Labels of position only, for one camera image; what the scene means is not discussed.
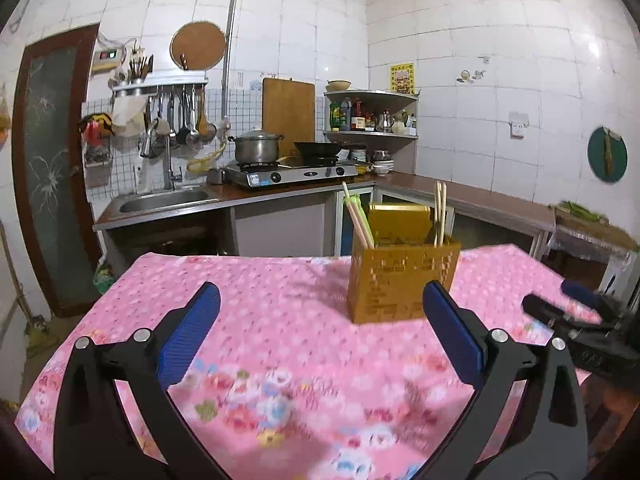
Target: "table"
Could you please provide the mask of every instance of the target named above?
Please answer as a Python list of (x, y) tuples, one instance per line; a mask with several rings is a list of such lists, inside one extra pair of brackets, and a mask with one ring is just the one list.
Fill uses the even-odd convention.
[[(125, 340), (184, 306), (202, 282), (222, 294), (216, 320), (181, 383), (169, 393), (234, 480), (409, 479), (468, 401), (426, 320), (351, 324), (348, 258), (236, 258), (146, 254), (60, 346), (26, 397), (16, 426), (53, 468), (58, 392), (73, 342)], [(559, 291), (562, 278), (514, 246), (463, 251), (451, 295), (521, 342), (550, 332), (522, 313), (535, 292), (574, 316), (597, 315)], [(522, 384), (485, 451), (497, 451)], [(128, 386), (118, 384), (142, 449), (161, 459)]]

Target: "green round cutting board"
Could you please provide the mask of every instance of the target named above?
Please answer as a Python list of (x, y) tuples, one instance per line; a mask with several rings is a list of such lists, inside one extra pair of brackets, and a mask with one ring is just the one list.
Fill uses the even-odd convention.
[(595, 176), (600, 180), (603, 182), (615, 183), (622, 178), (626, 171), (626, 146), (624, 139), (615, 140), (612, 137), (609, 138), (611, 143), (611, 155), (613, 157), (613, 167), (612, 171), (607, 174), (604, 162), (604, 139), (606, 135), (607, 134), (602, 126), (596, 128), (596, 130), (591, 134), (589, 145), (587, 147), (589, 165), (591, 166)]

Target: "kitchen sink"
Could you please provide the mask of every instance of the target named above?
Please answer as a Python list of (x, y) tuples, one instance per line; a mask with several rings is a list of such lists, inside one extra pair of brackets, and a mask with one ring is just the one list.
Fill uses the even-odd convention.
[(120, 206), (121, 213), (136, 213), (150, 211), (192, 202), (217, 202), (219, 199), (211, 198), (209, 193), (201, 189), (181, 189), (164, 193), (154, 193), (127, 200)]

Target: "metal bolt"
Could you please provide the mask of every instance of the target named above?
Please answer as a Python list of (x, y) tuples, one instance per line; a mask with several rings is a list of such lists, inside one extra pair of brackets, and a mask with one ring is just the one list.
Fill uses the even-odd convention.
[(143, 343), (147, 341), (151, 337), (151, 330), (148, 328), (139, 328), (133, 333), (134, 341), (139, 343)]
[(551, 345), (556, 350), (564, 350), (566, 348), (566, 343), (562, 341), (559, 337), (555, 337), (551, 340)]
[(496, 328), (491, 332), (491, 338), (498, 343), (504, 343), (509, 339), (509, 334), (507, 334), (503, 329)]
[(83, 335), (81, 338), (79, 338), (76, 341), (76, 348), (78, 350), (84, 350), (85, 348), (87, 348), (89, 346), (90, 342), (91, 342), (91, 340), (87, 336)]

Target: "yellow bowl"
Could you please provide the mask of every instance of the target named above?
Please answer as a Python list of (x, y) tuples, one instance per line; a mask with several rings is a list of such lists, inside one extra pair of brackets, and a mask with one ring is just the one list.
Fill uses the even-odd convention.
[(327, 81), (326, 90), (328, 92), (347, 90), (351, 86), (351, 81), (333, 80)]

